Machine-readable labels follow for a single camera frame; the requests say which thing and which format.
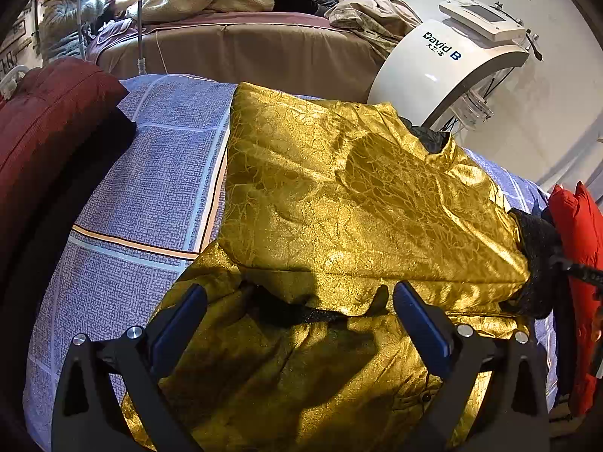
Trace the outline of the gold satin padded jacket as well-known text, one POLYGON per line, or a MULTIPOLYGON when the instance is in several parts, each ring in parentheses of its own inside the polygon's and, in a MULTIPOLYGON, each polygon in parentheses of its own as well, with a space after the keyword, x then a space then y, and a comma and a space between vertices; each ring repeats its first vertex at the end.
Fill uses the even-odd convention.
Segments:
POLYGON ((435 397, 396 317, 408 281, 457 324, 508 338, 549 310, 534 216, 452 138, 428 149, 389 104, 233 95, 218 237, 191 284, 208 312, 164 392, 207 451, 395 451, 435 397))

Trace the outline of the beige clothes pile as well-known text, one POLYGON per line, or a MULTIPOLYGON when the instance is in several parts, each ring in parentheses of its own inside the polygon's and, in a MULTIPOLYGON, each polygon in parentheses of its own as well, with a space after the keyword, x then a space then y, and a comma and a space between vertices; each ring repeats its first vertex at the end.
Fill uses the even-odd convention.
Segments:
POLYGON ((385 58, 422 20, 404 0, 142 0, 126 15, 144 23, 169 23, 208 12, 292 12, 325 17, 352 32, 385 58))

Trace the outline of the blue plaid bed sheet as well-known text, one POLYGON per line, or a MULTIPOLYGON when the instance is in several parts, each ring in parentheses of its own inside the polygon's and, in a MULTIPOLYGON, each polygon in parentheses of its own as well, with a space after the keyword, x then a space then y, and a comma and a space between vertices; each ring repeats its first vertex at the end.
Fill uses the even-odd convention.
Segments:
POLYGON ((215 237, 223 212, 218 167, 234 86, 148 75, 125 87, 121 109, 136 137, 73 227, 30 340, 23 411, 43 450, 69 338, 114 337, 147 318, 197 255, 197 236, 215 237))

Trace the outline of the white David B machine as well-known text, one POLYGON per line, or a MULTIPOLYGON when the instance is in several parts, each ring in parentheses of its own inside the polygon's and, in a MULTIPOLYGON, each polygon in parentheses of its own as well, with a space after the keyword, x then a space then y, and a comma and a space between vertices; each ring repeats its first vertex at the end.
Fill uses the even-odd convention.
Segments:
POLYGON ((438 9, 443 20, 420 23, 385 59, 368 102, 392 104, 416 127, 456 118, 473 128, 491 117, 487 98, 496 86, 543 55, 537 36, 501 3, 444 0, 438 9))

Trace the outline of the dark red puffer jacket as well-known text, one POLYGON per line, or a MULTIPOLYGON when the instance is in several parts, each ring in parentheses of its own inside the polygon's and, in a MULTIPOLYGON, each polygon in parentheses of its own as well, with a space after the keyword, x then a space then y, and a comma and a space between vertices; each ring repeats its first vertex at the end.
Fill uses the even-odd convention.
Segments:
POLYGON ((1 103, 2 256, 69 157, 127 95, 115 76, 68 57, 27 72, 1 103))

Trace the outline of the person in grey hoodie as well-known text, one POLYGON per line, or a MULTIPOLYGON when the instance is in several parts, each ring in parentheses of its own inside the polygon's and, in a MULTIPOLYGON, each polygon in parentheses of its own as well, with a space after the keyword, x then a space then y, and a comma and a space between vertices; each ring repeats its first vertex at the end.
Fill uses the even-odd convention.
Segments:
POLYGON ((83 58, 105 23, 117 20, 137 0, 51 0, 40 23, 43 66, 83 58))

